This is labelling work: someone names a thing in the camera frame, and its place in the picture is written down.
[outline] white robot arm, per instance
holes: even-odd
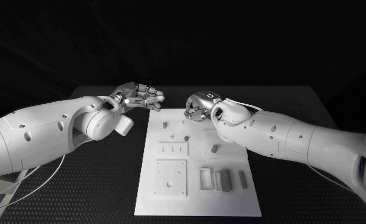
[[[194,121],[212,119],[225,142],[330,173],[366,201],[366,134],[307,124],[246,105],[258,109],[252,113],[245,105],[230,99],[222,101],[213,92],[197,92],[189,97],[184,116]]]
[[[160,111],[163,100],[158,90],[131,82],[109,96],[32,106],[0,118],[0,176],[46,164],[112,130],[125,136],[134,122],[124,113],[134,107]]]

